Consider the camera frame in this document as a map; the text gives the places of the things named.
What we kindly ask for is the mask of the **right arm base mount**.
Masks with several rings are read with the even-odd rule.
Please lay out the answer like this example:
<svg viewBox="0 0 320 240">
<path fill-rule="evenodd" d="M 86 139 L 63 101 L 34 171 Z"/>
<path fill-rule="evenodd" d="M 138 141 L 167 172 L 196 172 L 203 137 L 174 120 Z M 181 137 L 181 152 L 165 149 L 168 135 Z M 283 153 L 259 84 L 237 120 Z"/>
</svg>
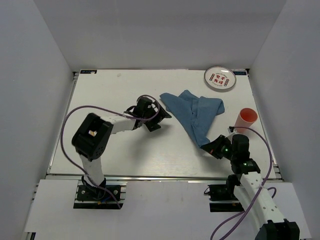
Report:
<svg viewBox="0 0 320 240">
<path fill-rule="evenodd" d="M 203 194 L 209 197 L 211 213 L 239 213 L 244 211 L 240 201 L 233 194 L 228 193 L 225 184 L 210 184 Z"/>
</svg>

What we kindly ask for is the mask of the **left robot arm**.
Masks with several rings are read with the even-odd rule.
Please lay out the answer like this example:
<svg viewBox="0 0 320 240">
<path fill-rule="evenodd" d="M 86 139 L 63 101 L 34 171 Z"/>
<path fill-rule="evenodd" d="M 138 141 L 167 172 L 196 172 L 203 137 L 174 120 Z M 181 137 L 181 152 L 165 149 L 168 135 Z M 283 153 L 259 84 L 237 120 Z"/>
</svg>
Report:
<svg viewBox="0 0 320 240">
<path fill-rule="evenodd" d="M 99 200 L 105 196 L 105 177 L 101 156 L 113 134 L 133 131 L 143 125 L 149 132 L 161 128 L 160 122 L 172 116 L 157 102 L 146 96 L 137 100 L 123 114 L 100 117 L 89 113 L 74 134 L 71 144 L 79 154 L 84 169 L 84 184 L 89 185 L 88 193 Z"/>
</svg>

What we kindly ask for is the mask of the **blue cloth napkin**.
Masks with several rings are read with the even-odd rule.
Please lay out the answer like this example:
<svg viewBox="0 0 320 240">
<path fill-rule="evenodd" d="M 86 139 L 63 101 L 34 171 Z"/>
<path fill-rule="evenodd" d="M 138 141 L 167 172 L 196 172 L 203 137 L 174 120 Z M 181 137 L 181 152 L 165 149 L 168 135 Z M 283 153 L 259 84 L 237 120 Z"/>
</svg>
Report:
<svg viewBox="0 0 320 240">
<path fill-rule="evenodd" d="M 178 96 L 166 92 L 160 95 L 160 99 L 197 147 L 210 143 L 207 138 L 210 127 L 215 117 L 225 112 L 222 99 L 197 97 L 189 90 Z"/>
</svg>

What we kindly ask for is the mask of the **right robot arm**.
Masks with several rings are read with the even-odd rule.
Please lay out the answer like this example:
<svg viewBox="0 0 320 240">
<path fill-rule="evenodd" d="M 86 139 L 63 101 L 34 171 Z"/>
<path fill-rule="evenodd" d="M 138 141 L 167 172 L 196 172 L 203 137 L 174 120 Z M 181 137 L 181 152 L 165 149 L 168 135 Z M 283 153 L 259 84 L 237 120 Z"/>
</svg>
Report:
<svg viewBox="0 0 320 240">
<path fill-rule="evenodd" d="M 201 146 L 201 149 L 217 159 L 230 161 L 233 174 L 226 181 L 226 195 L 238 200 L 250 217 L 257 240 L 298 240 L 300 229 L 296 222 L 289 221 L 264 187 L 264 177 L 258 164 L 250 157 L 249 138 L 235 134 L 231 139 L 220 135 L 216 140 Z"/>
</svg>

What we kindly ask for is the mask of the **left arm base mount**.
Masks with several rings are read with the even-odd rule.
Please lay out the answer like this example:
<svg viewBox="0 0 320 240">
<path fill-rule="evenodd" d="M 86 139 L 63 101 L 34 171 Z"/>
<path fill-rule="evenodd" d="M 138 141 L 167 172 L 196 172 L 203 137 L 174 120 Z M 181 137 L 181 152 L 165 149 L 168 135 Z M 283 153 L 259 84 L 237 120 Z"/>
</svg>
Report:
<svg viewBox="0 0 320 240">
<path fill-rule="evenodd" d="M 105 187 L 114 195 L 120 207 L 108 192 L 102 191 L 102 196 L 94 197 L 94 193 L 90 191 L 87 186 L 83 183 L 78 183 L 73 208 L 87 210 L 120 210 L 126 198 L 126 185 L 121 182 L 111 182 Z"/>
</svg>

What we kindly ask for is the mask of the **round plate with red characters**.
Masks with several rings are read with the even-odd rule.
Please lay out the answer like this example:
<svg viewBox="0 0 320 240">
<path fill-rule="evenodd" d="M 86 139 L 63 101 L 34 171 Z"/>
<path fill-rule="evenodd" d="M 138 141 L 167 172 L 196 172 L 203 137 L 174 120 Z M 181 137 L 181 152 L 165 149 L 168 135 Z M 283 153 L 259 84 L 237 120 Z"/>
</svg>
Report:
<svg viewBox="0 0 320 240">
<path fill-rule="evenodd" d="M 208 68 L 203 78 L 209 87 L 218 91 L 231 90 L 237 83 L 236 75 L 230 69 L 222 66 Z"/>
</svg>

